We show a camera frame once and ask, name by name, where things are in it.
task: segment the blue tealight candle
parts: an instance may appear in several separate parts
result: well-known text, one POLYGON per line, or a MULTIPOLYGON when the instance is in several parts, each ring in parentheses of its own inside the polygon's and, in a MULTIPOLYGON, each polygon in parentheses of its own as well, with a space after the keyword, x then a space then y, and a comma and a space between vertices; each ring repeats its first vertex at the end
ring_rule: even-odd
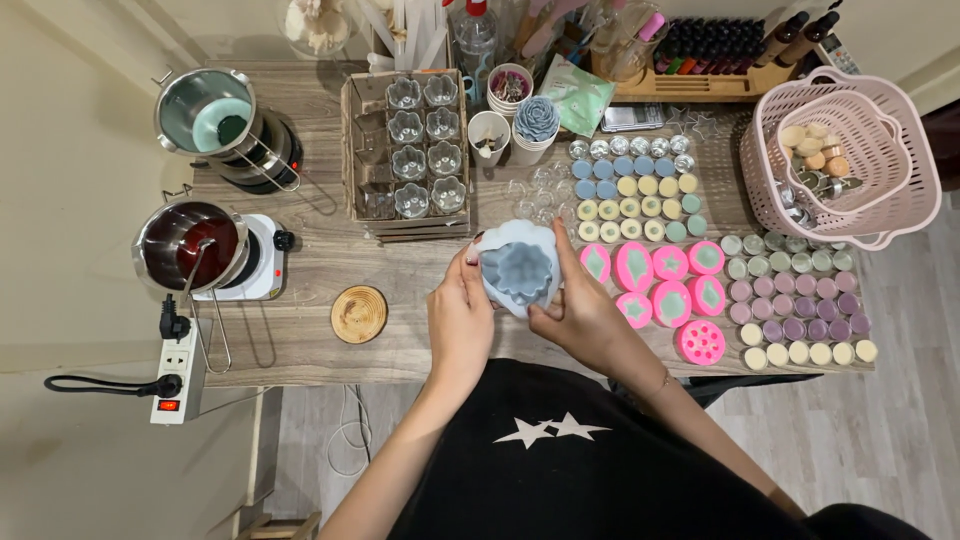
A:
POLYGON ((579 179, 587 179, 593 174, 593 165, 587 160, 576 160, 570 165, 570 172, 579 179))
POLYGON ((597 160, 593 164, 593 175, 600 180, 606 180, 613 176, 613 163, 610 160, 597 160))
POLYGON ((654 161, 646 156, 639 156, 634 160, 634 171, 640 176, 654 174, 654 161))
POLYGON ((597 197, 601 199, 612 199, 616 197, 616 184, 609 180, 601 180, 597 183, 597 197))
POLYGON ((578 180, 574 188, 577 191, 577 197, 583 200, 592 199, 597 193, 597 184, 590 180, 578 180))
POLYGON ((661 178, 673 176, 675 170, 673 160, 670 158, 660 158, 654 165, 654 170, 657 171, 657 176, 661 178))
POLYGON ((620 156, 613 160, 613 170, 620 176, 630 176, 634 174, 634 161, 630 158, 620 156))

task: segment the wooden coaster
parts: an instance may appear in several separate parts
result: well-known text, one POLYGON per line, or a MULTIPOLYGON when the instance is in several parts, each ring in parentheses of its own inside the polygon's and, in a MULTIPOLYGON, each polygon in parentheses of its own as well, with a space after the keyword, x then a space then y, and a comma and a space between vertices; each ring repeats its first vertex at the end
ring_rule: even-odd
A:
POLYGON ((356 285, 340 293, 330 311, 330 325, 347 343, 366 343, 387 324, 387 301, 373 287, 356 285))

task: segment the purple tealight candle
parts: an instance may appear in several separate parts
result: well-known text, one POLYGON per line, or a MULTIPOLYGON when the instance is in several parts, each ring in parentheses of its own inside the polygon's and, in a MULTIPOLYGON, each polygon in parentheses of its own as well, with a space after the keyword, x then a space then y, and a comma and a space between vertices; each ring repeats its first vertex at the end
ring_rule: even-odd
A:
POLYGON ((851 292, 845 292, 837 299, 837 305, 840 307, 840 311, 853 315, 860 310, 860 299, 851 292))
POLYGON ((830 337, 834 341, 846 341, 850 339, 852 330, 850 323, 843 319, 837 319, 830 323, 830 337))
POLYGON ((777 292, 777 287, 774 285, 774 279, 769 276, 760 276, 754 281, 754 292, 757 296, 762 296, 763 298, 770 298, 777 292))
POLYGON ((797 276, 797 292, 804 296, 813 296, 817 292, 817 279, 809 274, 797 276))
POLYGON ((747 280, 737 280, 730 285, 730 297, 734 302, 746 302, 754 296, 754 288, 747 280))
POLYGON ((836 276, 833 276, 833 280, 837 282, 837 288, 843 292, 854 292, 856 290, 856 275, 853 272, 838 272, 836 276))
POLYGON ((800 341, 806 337, 806 325, 804 321, 790 317, 783 321, 783 333, 790 341, 800 341))
POLYGON ((778 294, 774 297, 774 311, 783 316, 793 313, 793 299, 785 294, 778 294))
POLYGON ((767 321, 763 323, 763 337, 770 343, 780 343, 783 341, 783 327, 777 321, 767 321))
POLYGON ((836 298, 838 291, 837 283, 830 278, 821 278, 817 281, 817 294, 820 295, 820 298, 828 300, 836 298))
POLYGON ((839 314, 840 310, 837 309, 836 302, 830 299, 824 299, 817 303, 817 316, 821 319, 830 322, 836 319, 839 314))
POLYGON ((794 302, 793 308, 797 311, 797 314, 804 319, 809 319, 817 314, 817 303, 814 302, 812 298, 806 296, 798 298, 794 302))
POLYGON ((866 313, 854 313, 850 316, 850 327, 853 330, 853 333, 870 333, 870 327, 873 323, 870 321, 870 317, 866 313))
POLYGON ((797 290, 797 281, 786 272, 780 272, 774 276, 774 284, 777 286, 777 290, 783 294, 793 294, 793 291, 797 290))
POLYGON ((774 305, 766 298, 755 298, 750 304, 750 309, 754 311, 754 317, 761 321, 774 316, 774 305))
POLYGON ((754 313, 750 311, 748 304, 737 302, 730 306, 730 318, 738 325, 745 325, 754 318, 754 313))
POLYGON ((806 335, 810 336, 810 339, 814 341, 823 341, 827 339, 827 334, 829 333, 829 325, 827 321, 823 319, 813 319, 808 325, 806 325, 806 335))

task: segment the white cable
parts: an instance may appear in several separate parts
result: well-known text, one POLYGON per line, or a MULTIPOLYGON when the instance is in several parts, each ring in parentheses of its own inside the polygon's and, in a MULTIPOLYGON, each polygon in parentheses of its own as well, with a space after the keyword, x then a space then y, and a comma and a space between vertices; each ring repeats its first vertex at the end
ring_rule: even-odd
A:
POLYGON ((209 412, 213 412, 214 410, 217 410, 218 408, 224 408, 225 406, 228 406, 228 405, 239 404, 239 403, 245 402, 246 400, 252 400, 253 398, 259 396, 260 394, 263 394, 263 393, 266 392, 267 390, 273 390, 273 389, 274 389, 274 388, 273 388, 272 386, 267 386, 266 388, 264 388, 263 390, 260 390, 259 392, 253 394, 252 396, 247 396, 246 398, 240 398, 239 400, 233 400, 232 402, 226 402, 226 403, 223 404, 223 405, 217 405, 217 406, 211 408, 210 410, 205 410, 204 412, 198 414, 198 415, 197 415, 197 418, 200 418, 201 416, 204 416, 205 414, 207 414, 207 413, 209 413, 209 412))
POLYGON ((373 439, 373 431, 370 429, 370 415, 367 414, 367 407, 364 405, 363 400, 360 399, 360 394, 358 394, 355 390, 348 388, 344 384, 344 400, 343 400, 342 406, 340 407, 340 427, 337 428, 337 430, 334 431, 332 435, 330 435, 330 440, 326 441, 326 451, 325 451, 326 464, 330 466, 330 469, 334 473, 346 479, 353 478, 359 475, 360 473, 363 473, 367 469, 367 467, 370 465, 370 458, 369 458, 370 443, 367 442, 370 439, 373 439), (360 419, 344 423, 344 413, 347 412, 347 393, 348 392, 352 394, 353 399, 355 399, 357 403, 360 404, 360 419), (364 439, 363 444, 359 446, 350 442, 350 439, 347 437, 347 432, 344 431, 345 428, 348 428, 350 426, 357 426, 357 425, 360 426, 360 437, 361 439, 364 439), (363 434, 364 428, 367 429, 368 435, 366 438, 364 438, 364 434, 363 434), (360 468, 353 473, 345 473, 340 469, 337 469, 336 465, 333 464, 333 460, 330 458, 330 445, 333 444, 333 439, 337 438, 337 433, 340 433, 344 436, 344 441, 347 442, 347 446, 353 448, 354 450, 364 451, 365 463, 361 465, 360 468))

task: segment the person's hands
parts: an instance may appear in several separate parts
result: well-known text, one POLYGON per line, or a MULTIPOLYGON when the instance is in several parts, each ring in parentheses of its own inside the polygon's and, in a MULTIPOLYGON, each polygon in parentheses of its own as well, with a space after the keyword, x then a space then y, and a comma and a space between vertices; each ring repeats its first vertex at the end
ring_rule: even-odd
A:
POLYGON ((564 288, 544 310, 531 305, 530 330, 560 345, 580 363, 615 380, 625 380, 636 355, 649 351, 627 323, 607 289, 587 271, 573 251, 563 221, 553 222, 564 288))
POLYGON ((428 383, 466 399, 493 345, 493 306, 484 290, 474 243, 453 257, 446 276, 426 297, 433 367, 428 383))

